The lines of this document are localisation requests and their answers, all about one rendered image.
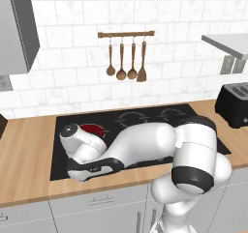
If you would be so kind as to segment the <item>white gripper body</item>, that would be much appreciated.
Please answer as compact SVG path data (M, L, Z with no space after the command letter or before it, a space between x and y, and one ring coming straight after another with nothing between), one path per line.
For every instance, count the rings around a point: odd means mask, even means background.
M93 177L93 174L87 170L69 170L68 175L72 179L76 179L78 182L86 182Z

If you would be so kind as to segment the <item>black hob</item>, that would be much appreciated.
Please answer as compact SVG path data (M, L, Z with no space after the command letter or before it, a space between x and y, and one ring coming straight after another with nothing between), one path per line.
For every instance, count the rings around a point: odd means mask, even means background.
M56 117L50 180L69 179L67 165L69 157L60 141L59 133L72 123L78 124L83 130L101 137L107 147L124 129L142 123L168 123L173 127L184 118L197 116L198 113L188 104L162 105L126 110L90 112Z

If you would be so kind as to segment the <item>wide grey drawer front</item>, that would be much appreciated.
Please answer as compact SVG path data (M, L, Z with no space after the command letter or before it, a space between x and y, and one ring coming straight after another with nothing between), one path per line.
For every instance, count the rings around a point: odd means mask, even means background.
M49 201L49 203L53 215L55 217L62 217L75 213L82 213L97 209L112 208L119 205L141 202L146 199L146 192L147 185L139 185L123 189L112 189L59 199L52 199ZM114 197L114 202L103 205L88 206L88 202L91 201L93 197L99 199L105 198L107 196Z

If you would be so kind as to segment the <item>narrow grey drawer front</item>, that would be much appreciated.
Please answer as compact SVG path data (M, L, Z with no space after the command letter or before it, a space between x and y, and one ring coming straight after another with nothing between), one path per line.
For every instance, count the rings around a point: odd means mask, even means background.
M51 211L47 201L23 204L0 209L0 215L8 216L8 220L0 221L0 226L16 223L30 222L37 219L51 217Z

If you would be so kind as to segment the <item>dark brown object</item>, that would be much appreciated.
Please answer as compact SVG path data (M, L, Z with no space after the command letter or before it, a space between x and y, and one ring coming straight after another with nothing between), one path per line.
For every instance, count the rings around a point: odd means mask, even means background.
M5 128L7 127L8 120L0 114L0 139L4 133Z

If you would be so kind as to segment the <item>small wooden spoon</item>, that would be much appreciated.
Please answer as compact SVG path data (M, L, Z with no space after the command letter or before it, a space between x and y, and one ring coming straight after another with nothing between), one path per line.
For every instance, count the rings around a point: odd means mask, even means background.
M108 54L109 59L112 59L112 45L110 44L108 46ZM113 67L112 63L109 63L109 66L107 68L107 75L114 75L115 74L115 68Z

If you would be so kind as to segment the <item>wooden ladle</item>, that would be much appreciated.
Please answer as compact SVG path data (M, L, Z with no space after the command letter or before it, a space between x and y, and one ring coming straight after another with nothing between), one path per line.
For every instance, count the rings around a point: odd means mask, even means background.
M136 44L132 43L132 68L128 71L129 79L135 79L137 77L137 71L135 70L135 55L136 55Z
M124 58L124 44L120 45L120 70L116 74L118 80L124 80L126 78L126 72L123 69L123 58Z

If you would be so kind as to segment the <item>wooden spatula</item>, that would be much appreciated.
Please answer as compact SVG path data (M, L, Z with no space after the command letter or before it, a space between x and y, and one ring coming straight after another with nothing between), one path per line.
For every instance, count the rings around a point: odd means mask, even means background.
M145 51L146 51L146 41L143 41L141 46L141 68L139 69L138 72L137 82L144 82L146 80L146 71L144 69Z

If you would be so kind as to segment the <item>black toaster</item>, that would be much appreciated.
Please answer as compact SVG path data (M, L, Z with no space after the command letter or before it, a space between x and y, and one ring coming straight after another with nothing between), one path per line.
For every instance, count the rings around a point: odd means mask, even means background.
M233 129L248 127L248 82L224 84L215 103L215 112Z

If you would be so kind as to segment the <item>white wall socket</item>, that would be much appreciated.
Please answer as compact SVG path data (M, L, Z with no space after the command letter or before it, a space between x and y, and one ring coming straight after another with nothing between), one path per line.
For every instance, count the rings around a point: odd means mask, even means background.
M8 75L0 75L0 91L12 91L13 86Z

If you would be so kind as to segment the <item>wooden utensil rail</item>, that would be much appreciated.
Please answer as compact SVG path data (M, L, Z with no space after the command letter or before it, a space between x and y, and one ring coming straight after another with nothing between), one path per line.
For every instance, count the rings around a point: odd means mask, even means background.
M121 38L121 37L149 37L154 36L155 31L144 31L144 32L98 32L98 38Z

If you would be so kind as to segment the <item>grey wall cupboard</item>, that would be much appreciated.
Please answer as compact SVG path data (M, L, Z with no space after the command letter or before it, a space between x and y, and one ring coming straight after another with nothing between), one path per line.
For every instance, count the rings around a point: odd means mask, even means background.
M29 73L39 49L31 0L0 0L0 75Z

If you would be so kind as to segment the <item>grey wall socket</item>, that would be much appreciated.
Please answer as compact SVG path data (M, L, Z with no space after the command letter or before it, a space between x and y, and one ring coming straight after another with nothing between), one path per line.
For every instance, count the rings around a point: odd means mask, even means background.
M231 55L224 57L220 74L229 74L232 71L234 58Z
M235 63L233 66L233 73L242 73L245 67L246 61L245 60L239 60L235 59Z

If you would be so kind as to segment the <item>grey wall shelf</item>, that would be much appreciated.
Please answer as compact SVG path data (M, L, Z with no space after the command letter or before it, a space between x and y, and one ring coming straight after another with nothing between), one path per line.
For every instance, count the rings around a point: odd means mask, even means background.
M248 60L248 33L202 35L201 39L239 60Z

